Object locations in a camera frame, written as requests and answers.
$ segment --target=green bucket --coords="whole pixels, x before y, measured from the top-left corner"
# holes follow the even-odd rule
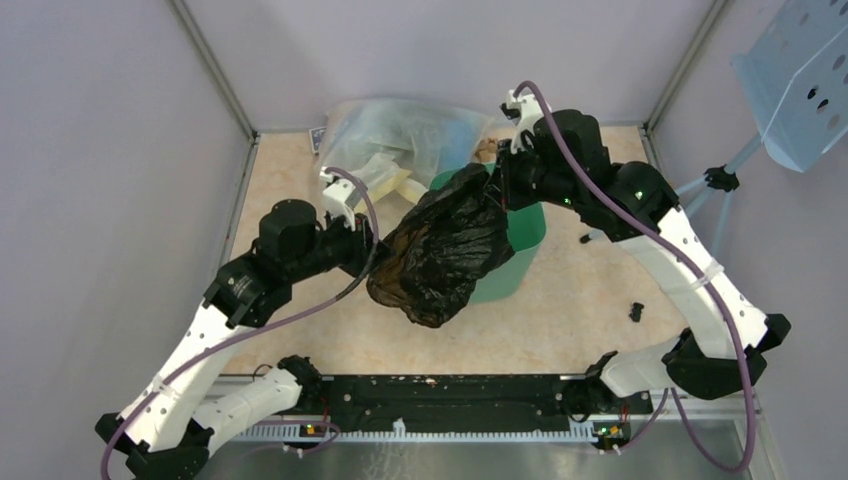
[[[491,172],[495,165],[486,164]],[[430,190],[442,188],[457,170],[442,172],[430,183]],[[516,212],[507,212],[507,237],[515,256],[477,281],[470,303],[492,302],[506,298],[518,290],[533,263],[533,257],[545,238],[547,226],[542,205],[534,203]]]

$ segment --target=tiled floor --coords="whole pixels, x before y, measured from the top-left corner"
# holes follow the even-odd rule
[[[604,128],[603,136],[614,161],[645,160],[636,128]],[[314,161],[306,133],[262,136],[234,255],[247,250],[259,219],[279,200],[320,205]],[[378,203],[383,234],[408,208],[396,194]],[[363,285],[321,313],[247,342],[224,372],[250,373],[293,354],[311,357],[325,374],[583,372],[605,352],[639,349],[684,328],[635,260],[605,239],[581,245],[588,228],[573,212],[545,205],[545,215],[547,236],[510,298],[469,306],[433,330],[374,303]],[[273,319],[322,302],[349,281],[334,271],[297,284],[292,302]],[[628,318],[634,301],[646,305],[641,323]]]

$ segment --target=plastic bag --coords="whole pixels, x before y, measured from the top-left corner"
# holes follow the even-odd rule
[[[425,187],[439,172],[466,165],[492,122],[471,110],[401,99],[343,102],[328,117],[319,167],[359,170],[383,154]]]
[[[368,278],[368,294],[413,323],[438,328],[467,304],[477,280],[515,252],[507,215],[484,193],[486,167],[469,164],[427,192],[384,242],[393,256]]]

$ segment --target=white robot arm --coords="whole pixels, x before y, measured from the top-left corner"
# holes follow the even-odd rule
[[[786,318],[767,315],[745,299],[695,235],[677,195],[656,169],[641,162],[610,162],[597,120],[576,110],[552,114],[559,134],[595,185],[658,238],[691,259],[704,272],[703,277],[696,278],[680,258],[623,221],[589,191],[563,158],[536,96],[514,94],[509,92],[501,110],[516,123],[518,131],[498,150],[490,193],[500,195],[510,210],[538,201],[574,210],[583,223],[602,230],[636,258],[689,325],[679,336],[659,345],[605,355],[590,367],[587,376],[599,378],[618,397],[672,387],[703,399],[739,391],[736,349],[722,312],[707,292],[710,284],[732,315],[752,381],[756,382],[766,366],[762,353],[779,345],[790,329]]]

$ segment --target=purple cable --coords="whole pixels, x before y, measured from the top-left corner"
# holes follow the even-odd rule
[[[323,421],[322,422],[310,422],[308,420],[268,420],[268,421],[257,422],[256,425],[300,425],[300,426],[313,425],[313,426],[329,428],[329,429],[331,429],[335,432],[335,435],[328,438],[327,440],[320,442],[318,445],[315,445],[314,447],[312,447],[310,449],[303,450],[304,455],[308,455],[310,453],[320,452],[321,450],[330,446],[330,444],[333,443],[337,438],[339,438],[339,435],[342,434],[342,430],[341,430],[341,428],[339,428],[338,425],[336,425],[335,423],[323,422]],[[280,450],[283,450],[284,447],[285,447],[284,444],[281,445],[280,443],[271,443],[271,444],[267,444],[267,445],[261,445],[261,446],[258,446],[256,448],[252,448],[249,451],[239,455],[239,457],[236,458],[232,462],[233,463],[232,466],[227,468],[226,470],[232,470],[236,466],[240,465],[247,457],[249,457],[249,456],[251,456],[255,453],[263,452],[263,451],[266,451],[266,450],[280,451]],[[298,449],[296,449],[296,448],[289,447],[289,449],[287,451],[286,450],[283,450],[283,451],[286,451],[287,453],[297,453],[297,450]],[[222,472],[220,475],[217,475],[214,478],[215,479],[221,478],[224,475],[224,473],[226,473],[226,472]]]
[[[580,163],[577,162],[577,159],[574,158],[574,154],[569,150],[568,145],[565,143],[565,139],[562,138],[562,134],[557,127],[556,121],[554,120],[553,115],[551,114],[551,110],[548,108],[548,104],[545,102],[545,97],[542,95],[542,92],[539,91],[539,87],[536,86],[535,83],[526,80],[521,82],[520,85],[515,89],[514,97],[518,98],[518,94],[524,90],[525,88],[530,89],[531,92],[536,96],[536,100],[539,102],[539,106],[542,109],[542,113],[545,116],[545,122],[548,124],[548,128],[551,130],[551,134],[554,137],[554,141],[562,152],[563,156],[565,156],[565,160],[568,162],[568,165],[571,166],[571,169],[574,170],[574,173],[580,179],[580,181],[595,195],[598,200],[601,201],[607,208],[613,211],[619,218],[624,220],[628,225],[638,230],[643,235],[647,236],[651,240],[657,242],[664,249],[668,250],[669,253],[677,257],[686,267],[695,275],[695,278],[703,278],[704,272],[698,268],[698,265],[692,261],[691,258],[687,257],[680,249],[671,244],[668,240],[659,236],[656,232],[643,225],[639,220],[630,215],[626,210],[618,206],[611,198],[609,198],[597,185],[595,182],[589,178],[589,175],[583,170],[580,166]],[[745,419],[747,425],[746,432],[746,440],[745,440],[745,451],[742,454],[742,460],[736,466],[727,466],[721,463],[718,459],[716,459],[712,454],[710,454],[704,445],[701,443],[698,436],[695,434],[695,429],[693,425],[689,422],[689,419],[686,417],[686,414],[683,412],[683,409],[680,408],[680,402],[678,401],[677,391],[672,389],[672,396],[675,399],[675,402],[678,404],[678,409],[680,409],[680,418],[683,420],[683,426],[686,427],[686,432],[689,434],[689,437],[692,439],[692,443],[695,444],[695,447],[704,455],[704,457],[710,461],[713,465],[718,467],[721,470],[724,470],[728,473],[740,473],[745,471],[748,468],[748,465],[751,463],[751,459],[754,456],[754,442],[756,441],[756,427],[757,427],[757,418],[754,413],[754,388],[751,384],[751,373],[748,371],[748,364],[745,362],[745,350],[742,347],[742,340],[739,337],[739,330],[736,328],[736,324],[733,321],[733,315],[730,313],[730,309],[727,307],[727,304],[724,302],[724,299],[721,298],[721,295],[718,293],[718,290],[711,284],[706,283],[704,288],[709,293],[710,297],[716,304],[716,307],[721,312],[722,317],[724,317],[724,322],[727,324],[727,329],[730,331],[730,339],[733,342],[733,349],[736,351],[736,361],[739,364],[739,375],[742,378],[742,391],[743,396],[745,398]]]
[[[373,247],[371,248],[371,253],[368,256],[368,263],[370,264],[370,262],[376,255],[377,245],[380,243],[380,230],[377,226],[377,212],[374,210],[374,204],[371,203],[371,199],[368,197],[368,188],[365,186],[364,183],[362,183],[362,181],[360,181],[358,178],[351,175],[350,173],[346,172],[345,170],[336,167],[329,167],[327,168],[327,171],[336,174],[342,178],[345,178],[346,180],[350,180],[350,182],[353,183],[354,188],[359,191],[360,196],[365,201],[365,206],[368,207],[368,217],[371,221],[371,232],[373,233]],[[202,353],[192,357],[191,360],[180,365],[176,370],[171,372],[170,375],[168,375],[167,377],[165,377],[164,380],[162,380],[162,385],[170,385],[171,382],[176,380],[177,377],[185,373],[188,369],[192,368],[204,359],[209,358],[212,355],[215,355],[216,353],[226,348],[232,347],[237,343],[241,343],[253,337],[262,335],[263,333],[270,332],[271,330],[276,330],[280,327],[283,327],[292,322],[295,322],[302,318],[308,317],[314,313],[320,312],[321,310],[324,310],[325,308],[339,301],[342,297],[347,295],[348,292],[356,288],[356,286],[362,282],[363,278],[364,275],[356,277],[344,290],[342,290],[341,293],[323,303],[315,305],[312,308],[308,308],[300,313],[296,313],[290,317],[286,317],[280,320],[279,322],[274,322],[272,324],[265,325],[264,327],[254,330],[252,332],[246,332],[240,335],[236,335],[235,337],[224,340],[218,345],[215,345],[214,347],[203,351]],[[143,412],[144,409],[148,405],[150,405],[150,403],[153,402],[153,400],[158,395],[159,392],[151,392],[150,395],[145,397],[144,400],[142,400],[141,403],[139,403],[138,406],[135,407],[135,409],[130,412],[129,415],[127,415],[127,418],[125,418],[123,423],[118,426],[118,428],[115,430],[115,433],[112,434],[112,438],[109,439],[109,443],[106,444],[106,449],[103,451],[103,456],[100,458],[100,478],[102,480],[111,480],[111,477],[109,476],[109,458],[112,456],[112,451],[115,450],[115,445],[118,443],[118,439],[121,438],[121,435],[124,434],[127,428],[132,425],[132,423],[138,418],[138,416],[141,415],[141,412]]]

